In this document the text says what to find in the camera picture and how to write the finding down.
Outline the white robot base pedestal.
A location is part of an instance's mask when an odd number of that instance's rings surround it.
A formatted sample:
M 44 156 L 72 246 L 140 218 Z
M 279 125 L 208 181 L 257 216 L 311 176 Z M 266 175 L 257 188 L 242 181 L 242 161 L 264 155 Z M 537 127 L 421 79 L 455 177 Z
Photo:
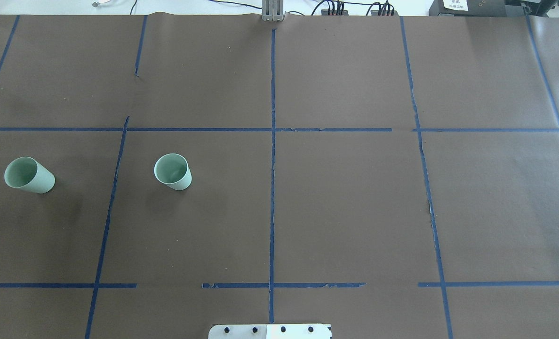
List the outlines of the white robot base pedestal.
M 209 339 L 331 339 L 330 324 L 218 324 L 212 326 Z

